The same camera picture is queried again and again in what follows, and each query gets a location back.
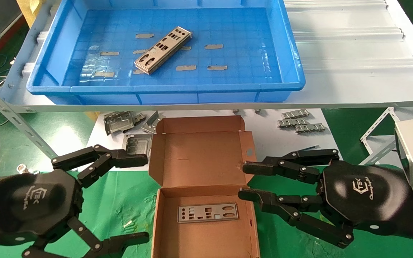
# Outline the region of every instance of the cardboard box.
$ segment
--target cardboard box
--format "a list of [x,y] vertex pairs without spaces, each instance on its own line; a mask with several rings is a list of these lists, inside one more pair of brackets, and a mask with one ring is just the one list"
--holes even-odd
[[[152,258],[259,258],[254,205],[237,193],[252,175],[251,132],[241,116],[165,118],[152,139],[149,175],[157,193]],[[234,202],[239,219],[178,223],[178,206]]]

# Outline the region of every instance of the box flap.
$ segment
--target box flap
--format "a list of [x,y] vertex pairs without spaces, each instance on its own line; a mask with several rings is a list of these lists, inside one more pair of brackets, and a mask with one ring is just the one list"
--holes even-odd
[[163,188],[245,186],[252,175],[241,167],[256,154],[244,128],[240,116],[162,119],[156,130],[166,134],[152,139],[149,175]]
[[203,116],[194,118],[164,118],[157,123],[157,134],[238,132],[245,130],[241,116]]

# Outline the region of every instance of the metal bracket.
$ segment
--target metal bracket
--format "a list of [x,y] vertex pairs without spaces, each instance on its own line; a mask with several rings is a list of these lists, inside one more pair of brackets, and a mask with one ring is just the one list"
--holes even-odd
[[33,142],[44,154],[49,158],[57,157],[58,155],[49,146],[49,144],[44,141],[41,136],[36,133],[31,126],[23,119],[19,114],[0,98],[0,112],[5,116],[12,124],[14,124],[17,129],[19,129],[23,134],[25,134],[31,142]]
[[365,134],[360,138],[361,142],[366,147],[366,150],[369,153],[369,156],[366,157],[359,165],[372,165],[376,164],[379,165],[379,160],[384,157],[386,154],[391,152],[396,146],[395,137],[390,137],[386,142],[384,142],[377,150],[372,150],[369,143],[367,142],[367,137],[372,133],[372,131],[387,117],[390,115],[393,121],[400,122],[399,117],[395,113],[395,109],[393,107],[389,107],[385,109],[385,111],[377,118],[377,120],[372,124],[371,127],[366,131]]

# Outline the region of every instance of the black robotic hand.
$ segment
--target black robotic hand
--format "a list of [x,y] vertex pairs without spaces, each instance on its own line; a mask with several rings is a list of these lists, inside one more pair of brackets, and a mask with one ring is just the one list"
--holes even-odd
[[[303,150],[243,165],[254,175],[280,175],[317,183],[316,195],[277,196],[241,189],[242,200],[259,202],[263,212],[326,242],[346,248],[353,229],[413,239],[413,191],[403,171],[340,161],[338,150]],[[323,172],[309,166],[328,165]],[[332,224],[302,212],[320,211]]]
[[[88,147],[51,160],[53,171],[0,177],[0,245],[34,241],[22,253],[24,258],[64,258],[47,253],[48,243],[73,230],[90,247],[84,258],[121,257],[130,245],[149,241],[147,232],[98,240],[78,216],[82,212],[82,188],[91,186],[112,167],[129,168],[147,164],[147,156],[124,150]],[[92,163],[77,180],[66,173]]]

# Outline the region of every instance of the stacked metal parts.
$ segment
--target stacked metal parts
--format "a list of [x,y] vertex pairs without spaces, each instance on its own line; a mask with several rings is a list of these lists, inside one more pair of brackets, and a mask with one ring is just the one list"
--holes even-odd
[[297,134],[323,132],[326,130],[323,124],[310,124],[306,121],[306,117],[310,116],[310,113],[306,109],[300,109],[295,111],[289,111],[281,114],[282,120],[277,121],[277,127],[295,128]]

